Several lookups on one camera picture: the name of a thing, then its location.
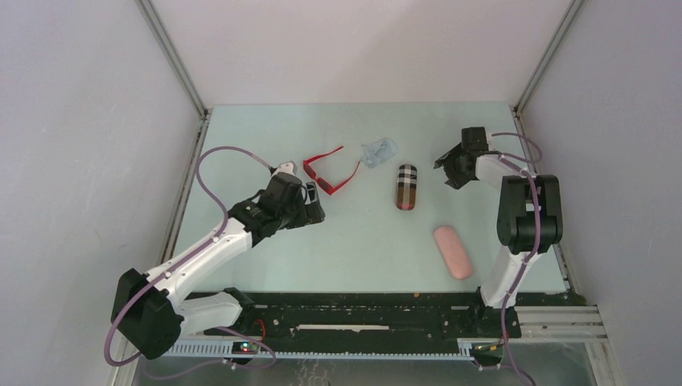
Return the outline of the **plaid brown glasses case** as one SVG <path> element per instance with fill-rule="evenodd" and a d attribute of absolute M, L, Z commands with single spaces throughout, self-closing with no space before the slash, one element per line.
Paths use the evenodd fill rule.
<path fill-rule="evenodd" d="M 398 168 L 396 179 L 396 207 L 402 211 L 412 211 L 417 201 L 417 168 L 403 164 Z"/>

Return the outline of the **pink glasses case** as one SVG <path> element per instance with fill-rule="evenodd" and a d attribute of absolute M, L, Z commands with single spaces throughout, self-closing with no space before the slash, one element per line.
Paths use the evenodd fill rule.
<path fill-rule="evenodd" d="M 453 278 L 465 280 L 474 274 L 473 263 L 454 228 L 441 226 L 433 232 L 433 238 Z"/>

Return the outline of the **blue cleaning cloth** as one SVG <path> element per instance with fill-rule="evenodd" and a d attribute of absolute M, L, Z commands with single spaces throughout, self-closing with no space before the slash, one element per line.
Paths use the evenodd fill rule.
<path fill-rule="evenodd" d="M 398 154 L 397 144 L 389 139 L 381 139 L 366 145 L 362 145 L 360 161 L 368 168 L 375 168 Z"/>

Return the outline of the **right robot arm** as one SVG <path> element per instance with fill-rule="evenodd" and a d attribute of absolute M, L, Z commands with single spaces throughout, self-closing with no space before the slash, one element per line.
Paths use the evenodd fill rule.
<path fill-rule="evenodd" d="M 495 309 L 516 304 L 516 294 L 530 267 L 563 236 L 561 191 L 554 175 L 535 175 L 495 150 L 472 150 L 463 144 L 434 162 L 446 185 L 461 189 L 480 181 L 499 192 L 496 232 L 501 244 L 488 278 L 480 286 L 483 304 L 467 315 L 470 330 L 488 336 L 500 324 Z"/>

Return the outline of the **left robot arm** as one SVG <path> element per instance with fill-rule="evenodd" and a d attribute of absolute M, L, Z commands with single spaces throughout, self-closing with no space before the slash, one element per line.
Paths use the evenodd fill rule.
<path fill-rule="evenodd" d="M 314 183 L 271 179 L 266 189 L 236 203 L 228 218 L 190 249 L 145 273 L 129 269 L 117 283 L 111 315 L 120 332 L 147 359 L 156 359 L 183 335 L 227 327 L 251 331 L 254 313 L 239 291 L 191 299 L 196 286 L 231 259 L 281 230 L 319 224 L 324 211 Z"/>

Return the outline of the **red frame sunglasses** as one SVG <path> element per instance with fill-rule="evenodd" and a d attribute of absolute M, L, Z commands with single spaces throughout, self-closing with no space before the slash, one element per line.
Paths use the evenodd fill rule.
<path fill-rule="evenodd" d="M 357 175 L 360 164 L 359 158 L 351 159 L 343 146 L 302 161 L 306 175 L 327 195 L 345 188 Z"/>

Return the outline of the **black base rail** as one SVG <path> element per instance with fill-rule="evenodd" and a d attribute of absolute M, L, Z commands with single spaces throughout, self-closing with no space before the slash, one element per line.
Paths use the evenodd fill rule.
<path fill-rule="evenodd" d="M 278 353 L 455 355 L 467 339 L 521 336 L 515 310 L 485 307 L 478 293 L 248 292 L 232 325 Z"/>

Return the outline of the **right aluminium frame post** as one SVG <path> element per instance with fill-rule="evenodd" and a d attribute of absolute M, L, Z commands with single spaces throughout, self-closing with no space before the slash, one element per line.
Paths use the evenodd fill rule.
<path fill-rule="evenodd" d="M 561 46 L 567 39 L 567 36 L 569 35 L 574 23 L 578 19 L 580 13 L 587 3 L 588 1 L 584 0 L 573 0 L 569 2 L 567 9 L 561 16 L 556 29 L 554 30 L 547 46 L 541 54 L 540 59 L 532 71 L 532 74 L 525 84 L 519 98 L 511 107 L 516 132 L 524 137 L 530 137 L 532 140 L 536 140 L 533 136 L 534 133 L 532 131 L 528 132 L 526 119 L 528 106 L 531 104 L 537 89 L 540 87 L 541 82 L 543 81 L 547 71 L 551 68 L 557 53 L 560 51 Z"/>

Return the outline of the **aluminium frame post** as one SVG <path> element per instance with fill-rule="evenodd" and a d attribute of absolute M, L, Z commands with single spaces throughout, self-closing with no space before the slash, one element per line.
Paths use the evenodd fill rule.
<path fill-rule="evenodd" d="M 554 30 L 547 46 L 541 54 L 540 59 L 532 71 L 532 74 L 525 84 L 519 98 L 511 107 L 516 132 L 524 137 L 530 137 L 532 140 L 536 140 L 533 136 L 534 133 L 532 131 L 528 132 L 526 119 L 528 106 L 531 104 L 537 89 L 540 87 L 541 82 L 543 81 L 547 71 L 551 68 L 557 53 L 560 51 L 561 46 L 567 39 L 567 36 L 569 35 L 574 23 L 578 19 L 580 13 L 587 3 L 588 1 L 584 0 L 573 0 L 569 2 L 567 9 L 561 16 L 556 29 Z"/>
<path fill-rule="evenodd" d="M 188 170 L 192 172 L 197 163 L 201 148 L 204 141 L 204 126 L 209 115 L 208 107 L 199 94 L 195 82 L 191 78 L 191 74 L 181 57 L 178 48 L 175 46 L 171 34 L 168 31 L 158 8 L 151 0 L 135 0 L 134 1 L 142 13 L 142 17 L 146 20 L 153 37 L 156 39 L 163 55 L 166 57 L 172 72 L 175 74 L 177 81 L 181 88 L 186 93 L 191 102 L 191 105 L 199 118 L 199 128 L 195 135 L 195 140 L 192 146 L 191 157 L 188 164 Z"/>

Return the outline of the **left aluminium frame post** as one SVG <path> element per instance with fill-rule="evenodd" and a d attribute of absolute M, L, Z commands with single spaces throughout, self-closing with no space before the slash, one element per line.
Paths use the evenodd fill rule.
<path fill-rule="evenodd" d="M 168 31 L 158 8 L 151 0 L 135 0 L 134 1 L 142 13 L 142 17 L 146 20 L 153 37 L 156 39 L 163 55 L 166 57 L 172 72 L 175 74 L 177 81 L 181 88 L 186 93 L 191 102 L 191 105 L 199 118 L 199 128 L 195 135 L 195 140 L 192 146 L 191 157 L 188 164 L 188 170 L 192 172 L 197 163 L 201 148 L 204 141 L 204 126 L 209 115 L 208 107 L 199 94 L 195 82 L 191 78 L 191 74 L 181 57 L 178 48 L 175 46 L 171 34 Z"/>

